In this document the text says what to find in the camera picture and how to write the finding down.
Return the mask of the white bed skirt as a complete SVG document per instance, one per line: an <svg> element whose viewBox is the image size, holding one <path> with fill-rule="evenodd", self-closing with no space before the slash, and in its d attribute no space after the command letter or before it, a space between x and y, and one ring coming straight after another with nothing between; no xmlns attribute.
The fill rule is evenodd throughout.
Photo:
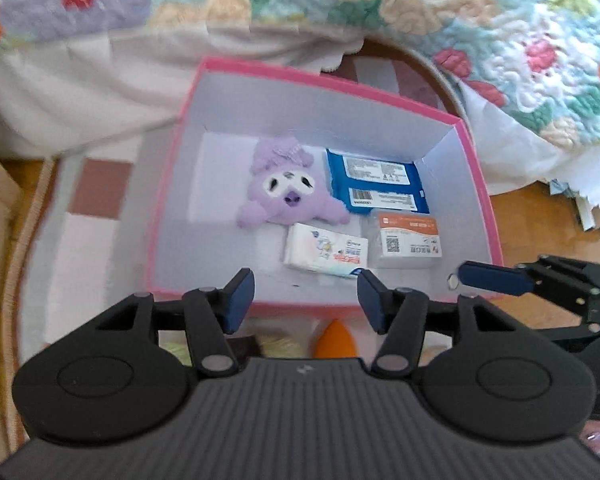
<svg viewBox="0 0 600 480"><path fill-rule="evenodd" d="M464 118L491 194L557 180L600 206L600 145L558 148L418 55L340 27L189 24L0 50L0 156L42 158L172 122L206 56L327 70Z"/></svg>

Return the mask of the purple plush toy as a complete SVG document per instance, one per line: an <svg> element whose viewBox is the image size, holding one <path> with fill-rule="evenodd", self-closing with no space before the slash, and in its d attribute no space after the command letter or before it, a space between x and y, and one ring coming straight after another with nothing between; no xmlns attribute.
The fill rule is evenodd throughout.
<svg viewBox="0 0 600 480"><path fill-rule="evenodd" d="M255 229L265 223L292 226L317 219L336 226L350 212L314 167L314 157L294 136L260 140L253 152L252 180L240 206L237 225Z"/></svg>

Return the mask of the green yarn ball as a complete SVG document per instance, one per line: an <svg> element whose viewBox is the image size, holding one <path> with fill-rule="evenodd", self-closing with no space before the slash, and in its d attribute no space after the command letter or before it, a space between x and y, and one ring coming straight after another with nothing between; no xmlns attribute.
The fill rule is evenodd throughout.
<svg viewBox="0 0 600 480"><path fill-rule="evenodd" d="M230 338L227 342L240 364L250 358L306 359L309 354L300 342L284 334L249 335ZM183 365L193 366L183 332L160 332L158 346L173 354Z"/></svg>

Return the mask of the orange makeup sponge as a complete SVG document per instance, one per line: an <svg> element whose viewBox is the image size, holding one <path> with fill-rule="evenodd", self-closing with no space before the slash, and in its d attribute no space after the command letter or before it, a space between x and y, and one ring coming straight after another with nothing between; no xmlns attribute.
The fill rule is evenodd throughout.
<svg viewBox="0 0 600 480"><path fill-rule="evenodd" d="M350 359L358 357L358 347L350 330L339 320L328 322L315 338L313 359Z"/></svg>

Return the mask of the checkered floor rug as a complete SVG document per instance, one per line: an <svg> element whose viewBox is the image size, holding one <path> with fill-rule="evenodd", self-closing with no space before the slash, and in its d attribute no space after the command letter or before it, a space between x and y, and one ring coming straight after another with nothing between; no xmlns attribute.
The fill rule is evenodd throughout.
<svg viewBox="0 0 600 480"><path fill-rule="evenodd" d="M179 295L243 266L257 288L291 285L280 226L239 229L253 149L292 134L318 166L328 152L421 158L464 108L436 66L366 44L331 73L206 68L182 122L61 157L38 177L3 313L14 376L48 344L144 287Z"/></svg>

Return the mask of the clear box orange label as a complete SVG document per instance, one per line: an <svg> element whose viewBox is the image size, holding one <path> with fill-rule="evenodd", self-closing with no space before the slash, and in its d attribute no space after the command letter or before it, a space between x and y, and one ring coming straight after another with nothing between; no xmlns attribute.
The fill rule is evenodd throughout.
<svg viewBox="0 0 600 480"><path fill-rule="evenodd" d="M430 214L374 209L365 237L372 268L430 268L442 259L437 220Z"/></svg>

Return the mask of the white tissue pack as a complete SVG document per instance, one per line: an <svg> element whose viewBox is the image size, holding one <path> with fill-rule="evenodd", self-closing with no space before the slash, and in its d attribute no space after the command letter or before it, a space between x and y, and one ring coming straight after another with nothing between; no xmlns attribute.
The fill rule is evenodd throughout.
<svg viewBox="0 0 600 480"><path fill-rule="evenodd" d="M368 240L296 223L288 230L283 263L293 269L354 278L367 268Z"/></svg>

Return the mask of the blue wet wipes pack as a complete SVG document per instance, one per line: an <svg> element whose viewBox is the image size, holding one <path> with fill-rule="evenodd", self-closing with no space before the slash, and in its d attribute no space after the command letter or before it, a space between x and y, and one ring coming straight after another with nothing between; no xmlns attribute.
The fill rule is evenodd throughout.
<svg viewBox="0 0 600 480"><path fill-rule="evenodd" d="M332 196L352 214L373 209L429 214L422 180L412 162L388 162L326 151Z"/></svg>

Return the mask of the paper scraps under bed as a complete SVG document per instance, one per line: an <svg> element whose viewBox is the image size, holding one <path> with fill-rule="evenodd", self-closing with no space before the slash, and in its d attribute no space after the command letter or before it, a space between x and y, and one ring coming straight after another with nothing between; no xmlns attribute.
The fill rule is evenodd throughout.
<svg viewBox="0 0 600 480"><path fill-rule="evenodd" d="M592 205L585 197L558 180L548 182L550 195L565 195L576 205L578 220L584 232L600 231L600 206Z"/></svg>

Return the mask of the floral quilt bedspread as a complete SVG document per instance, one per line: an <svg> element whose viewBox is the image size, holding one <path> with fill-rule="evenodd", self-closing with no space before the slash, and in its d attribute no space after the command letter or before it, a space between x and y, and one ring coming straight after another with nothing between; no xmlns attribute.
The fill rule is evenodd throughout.
<svg viewBox="0 0 600 480"><path fill-rule="evenodd" d="M193 24L375 34L550 142L600 144L600 0L0 0L0 60Z"/></svg>

